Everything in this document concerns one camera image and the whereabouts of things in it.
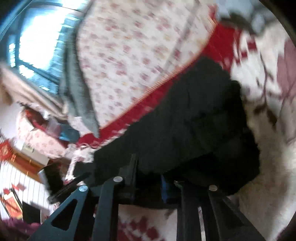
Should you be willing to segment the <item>left forearm magenta sleeve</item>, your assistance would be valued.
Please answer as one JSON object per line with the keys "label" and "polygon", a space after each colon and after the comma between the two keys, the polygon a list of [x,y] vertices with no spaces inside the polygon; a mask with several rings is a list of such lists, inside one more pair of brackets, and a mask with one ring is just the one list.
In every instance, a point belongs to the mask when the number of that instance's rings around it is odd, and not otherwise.
{"label": "left forearm magenta sleeve", "polygon": [[39,223],[28,224],[21,219],[1,219],[1,240],[28,240],[40,227]]}

